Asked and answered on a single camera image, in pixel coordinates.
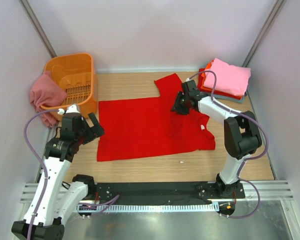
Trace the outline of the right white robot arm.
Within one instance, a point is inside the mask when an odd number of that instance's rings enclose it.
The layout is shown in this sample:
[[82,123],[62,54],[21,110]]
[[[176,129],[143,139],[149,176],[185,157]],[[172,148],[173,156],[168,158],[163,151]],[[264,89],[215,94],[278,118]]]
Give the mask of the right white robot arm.
[[194,80],[182,83],[181,88],[171,109],[173,112],[188,115],[190,110],[195,110],[223,126],[227,158],[222,171],[216,176],[212,195],[231,198],[239,187],[241,170],[246,161],[262,146],[255,115],[251,111],[234,110],[201,92]]

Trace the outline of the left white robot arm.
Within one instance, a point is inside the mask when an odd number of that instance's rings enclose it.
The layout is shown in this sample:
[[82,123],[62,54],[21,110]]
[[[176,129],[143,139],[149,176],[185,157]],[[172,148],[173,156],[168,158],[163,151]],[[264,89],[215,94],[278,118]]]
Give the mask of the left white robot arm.
[[59,137],[53,137],[46,144],[44,159],[41,160],[43,174],[33,200],[23,220],[15,221],[11,228],[19,240],[61,240],[66,223],[78,203],[95,194],[94,178],[78,174],[72,179],[66,193],[58,197],[79,147],[105,133],[94,113],[89,113],[88,117],[92,126],[79,112],[65,113]]

